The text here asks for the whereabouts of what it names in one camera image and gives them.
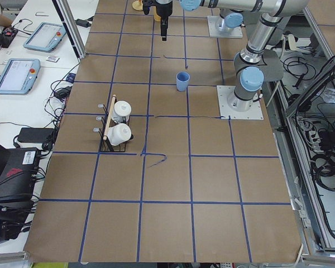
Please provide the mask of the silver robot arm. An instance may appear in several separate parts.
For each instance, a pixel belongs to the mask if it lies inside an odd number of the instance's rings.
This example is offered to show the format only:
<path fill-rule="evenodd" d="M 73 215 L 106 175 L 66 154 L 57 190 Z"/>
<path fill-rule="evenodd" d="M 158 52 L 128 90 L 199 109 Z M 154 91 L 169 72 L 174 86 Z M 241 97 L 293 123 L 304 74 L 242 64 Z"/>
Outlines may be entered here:
<path fill-rule="evenodd" d="M 236 86 L 227 97 L 227 103 L 233 110 L 245 112 L 250 109 L 253 97 L 264 82 L 264 74 L 257 64 L 262 59 L 267 42 L 284 17 L 300 12 L 307 4 L 308 1 L 180 1 L 186 11 L 194 11 L 198 7 L 218 7 L 261 12 L 246 47 L 234 59 Z"/>
<path fill-rule="evenodd" d="M 167 39 L 168 20 L 173 13 L 173 1 L 142 1 L 143 12 L 148 15 L 150 7 L 154 6 L 160 17 L 160 32 L 163 41 Z M 218 16 L 208 16 L 209 36 L 215 38 L 241 39 L 242 11 L 220 8 Z"/>

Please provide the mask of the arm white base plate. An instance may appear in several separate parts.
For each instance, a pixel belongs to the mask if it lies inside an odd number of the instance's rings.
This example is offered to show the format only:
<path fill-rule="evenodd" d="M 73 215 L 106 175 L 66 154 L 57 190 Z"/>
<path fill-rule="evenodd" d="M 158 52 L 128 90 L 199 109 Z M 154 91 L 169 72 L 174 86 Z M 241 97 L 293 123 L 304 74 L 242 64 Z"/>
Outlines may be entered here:
<path fill-rule="evenodd" d="M 209 37 L 229 39 L 241 39 L 243 37 L 240 26 L 229 28 L 220 16 L 208 16 L 207 21 Z"/>
<path fill-rule="evenodd" d="M 263 120 L 258 94 L 251 100 L 240 100 L 235 96 L 235 86 L 217 86 L 219 112 L 222 119 Z"/>

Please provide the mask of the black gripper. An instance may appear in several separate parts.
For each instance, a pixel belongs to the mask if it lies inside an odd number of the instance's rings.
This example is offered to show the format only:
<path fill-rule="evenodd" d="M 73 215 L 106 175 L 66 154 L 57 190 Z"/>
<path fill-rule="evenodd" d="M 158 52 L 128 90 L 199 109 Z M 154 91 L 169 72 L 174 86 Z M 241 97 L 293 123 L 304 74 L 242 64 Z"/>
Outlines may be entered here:
<path fill-rule="evenodd" d="M 161 17 L 160 31 L 161 39 L 167 40 L 168 18 L 173 13 L 172 0 L 143 0 L 143 12 L 145 15 L 150 13 L 150 7 L 155 6 L 157 14 Z"/>

